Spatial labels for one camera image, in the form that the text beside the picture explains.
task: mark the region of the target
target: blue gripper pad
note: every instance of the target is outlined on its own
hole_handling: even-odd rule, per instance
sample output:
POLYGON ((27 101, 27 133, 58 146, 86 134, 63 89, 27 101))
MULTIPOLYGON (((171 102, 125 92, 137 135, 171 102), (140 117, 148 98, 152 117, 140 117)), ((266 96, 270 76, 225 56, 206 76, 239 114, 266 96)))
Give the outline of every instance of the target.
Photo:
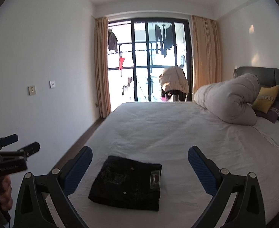
POLYGON ((208 159, 197 146, 193 146, 188 150, 188 161, 198 176, 206 193, 215 196, 218 191, 217 180, 207 166, 208 159))
POLYGON ((59 183, 66 196, 75 192, 92 159, 92 149, 84 146, 74 159, 69 160, 62 167, 59 183))

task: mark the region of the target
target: white bedsheet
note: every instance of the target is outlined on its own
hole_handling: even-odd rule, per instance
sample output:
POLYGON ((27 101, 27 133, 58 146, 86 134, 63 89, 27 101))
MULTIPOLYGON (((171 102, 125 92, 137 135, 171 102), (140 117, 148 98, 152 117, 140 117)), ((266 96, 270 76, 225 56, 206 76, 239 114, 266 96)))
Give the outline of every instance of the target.
POLYGON ((258 117, 256 124, 253 126, 259 133, 261 133, 272 145, 279 150, 279 121, 275 123, 258 117))
MULTIPOLYGON (((255 128, 223 122, 191 102, 126 103, 118 107, 87 142, 93 161, 69 199, 89 228, 189 228, 211 200, 188 162, 192 145, 232 174, 255 172, 266 221, 279 212, 279 150, 255 128), (108 207, 87 198, 108 155, 162 164, 158 212, 108 207)), ((225 222, 233 200, 218 226, 225 222)), ((57 225, 64 227, 50 197, 47 202, 57 225)))

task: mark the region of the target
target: beige curtain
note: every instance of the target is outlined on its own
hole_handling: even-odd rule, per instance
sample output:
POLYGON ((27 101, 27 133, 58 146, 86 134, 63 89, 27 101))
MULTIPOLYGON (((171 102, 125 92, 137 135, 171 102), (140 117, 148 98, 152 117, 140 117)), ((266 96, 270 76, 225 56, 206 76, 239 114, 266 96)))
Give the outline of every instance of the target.
POLYGON ((99 115, 106 118, 111 113, 108 80, 108 18, 95 20, 94 60, 99 115))
POLYGON ((193 93, 221 81, 220 40, 216 21, 192 16, 193 93))

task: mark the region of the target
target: yellow pillow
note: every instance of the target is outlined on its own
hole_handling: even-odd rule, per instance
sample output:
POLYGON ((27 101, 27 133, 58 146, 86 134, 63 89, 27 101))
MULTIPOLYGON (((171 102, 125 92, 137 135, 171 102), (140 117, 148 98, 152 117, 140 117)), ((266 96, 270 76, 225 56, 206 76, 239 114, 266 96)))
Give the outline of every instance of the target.
POLYGON ((267 113, 274 103, 279 91, 279 85, 274 87, 262 87, 252 105, 254 111, 261 111, 267 113))

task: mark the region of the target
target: sliding glass door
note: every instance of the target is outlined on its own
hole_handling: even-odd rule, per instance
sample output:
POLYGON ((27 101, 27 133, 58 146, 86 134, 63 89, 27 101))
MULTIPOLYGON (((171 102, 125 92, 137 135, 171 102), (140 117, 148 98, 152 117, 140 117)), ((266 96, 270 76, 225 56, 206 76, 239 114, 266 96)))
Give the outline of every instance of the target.
MULTIPOLYGON (((108 50, 112 110, 124 102, 166 102, 161 97, 159 76, 170 66, 183 69, 191 90, 192 54, 187 20, 131 19, 111 22, 109 30, 118 40, 117 53, 108 50)), ((191 91, 187 100, 191 100, 191 91)))

